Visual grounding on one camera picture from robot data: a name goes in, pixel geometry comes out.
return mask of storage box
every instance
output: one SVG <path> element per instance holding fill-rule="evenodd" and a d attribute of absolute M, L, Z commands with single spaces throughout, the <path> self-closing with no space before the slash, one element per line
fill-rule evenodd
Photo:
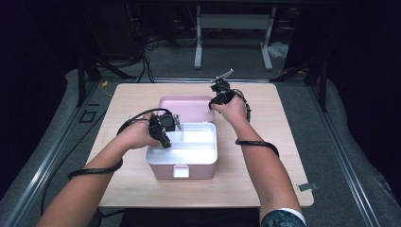
<path fill-rule="evenodd" d="M 180 116 L 181 130 L 167 132 L 171 148 L 148 147 L 147 161 L 157 179 L 211 179 L 218 159 L 210 96 L 163 96 L 159 107 Z"/>

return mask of sleeve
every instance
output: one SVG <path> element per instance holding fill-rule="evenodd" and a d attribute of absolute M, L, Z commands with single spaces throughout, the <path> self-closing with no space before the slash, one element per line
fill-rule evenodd
<path fill-rule="evenodd" d="M 293 209 L 278 209 L 267 213 L 261 222 L 262 227 L 306 227 L 304 216 Z"/>

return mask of metal rail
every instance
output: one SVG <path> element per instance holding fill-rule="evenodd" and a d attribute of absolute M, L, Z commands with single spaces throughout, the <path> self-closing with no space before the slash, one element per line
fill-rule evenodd
<path fill-rule="evenodd" d="M 96 83 L 89 84 L 88 98 L 83 102 L 82 106 L 85 106 L 90 100 L 90 97 L 96 90 Z M 68 140 L 71 130 L 74 128 L 75 122 L 77 122 L 78 117 L 82 114 L 84 108 L 76 108 L 70 119 L 67 122 L 66 127 L 62 131 L 60 137 L 55 141 L 52 148 L 47 153 L 44 161 L 36 172 L 35 176 L 32 178 L 29 186 L 26 188 L 21 199 L 18 201 L 17 205 L 12 210 L 9 219 L 6 221 L 5 226 L 21 226 L 26 215 L 28 214 L 30 208 L 32 207 L 35 200 L 37 200 L 39 194 L 41 193 L 44 185 L 51 172 L 54 170 L 56 163 L 58 162 L 63 146 Z"/>
<path fill-rule="evenodd" d="M 380 223 L 375 216 L 375 211 L 373 210 L 371 204 L 369 203 L 368 198 L 360 184 L 359 179 L 357 178 L 357 174 L 350 163 L 347 153 L 342 146 L 342 143 L 339 139 L 339 136 L 331 122 L 331 119 L 328 113 L 325 113 L 319 105 L 318 102 L 318 93 L 315 87 L 307 87 L 309 94 L 312 96 L 312 100 L 316 108 L 319 110 L 320 116 L 322 117 L 323 123 L 326 126 L 327 131 L 330 134 L 331 140 L 335 146 L 335 154 L 337 160 L 339 161 L 342 173 L 344 174 L 345 180 L 348 182 L 348 186 L 351 189 L 351 192 L 354 196 L 354 199 L 357 203 L 357 207 L 359 209 L 360 214 L 363 217 L 363 220 L 366 223 L 366 226 L 380 226 Z"/>

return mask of person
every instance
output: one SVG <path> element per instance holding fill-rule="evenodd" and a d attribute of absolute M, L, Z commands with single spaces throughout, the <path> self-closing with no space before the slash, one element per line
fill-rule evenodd
<path fill-rule="evenodd" d="M 238 140 L 263 141 L 248 122 L 244 102 L 238 96 L 226 105 L 213 104 L 212 108 L 232 125 Z M 130 149 L 161 146 L 148 134 L 151 115 L 144 114 L 142 120 L 129 125 L 84 168 L 115 166 Z M 241 149 L 261 204 L 258 223 L 261 226 L 305 226 L 301 206 L 287 171 L 273 150 L 248 145 L 241 145 Z M 74 177 L 49 204 L 38 226 L 86 226 L 96 212 L 112 176 L 113 173 Z"/>

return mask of person's left hand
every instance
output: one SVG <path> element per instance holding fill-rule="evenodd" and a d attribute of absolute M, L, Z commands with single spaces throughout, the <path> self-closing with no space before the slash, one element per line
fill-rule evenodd
<path fill-rule="evenodd" d="M 154 113 L 146 113 L 126 129 L 120 132 L 115 139 L 128 149 L 143 148 L 145 146 L 160 147 L 160 141 L 153 139 L 148 132 L 149 120 Z"/>

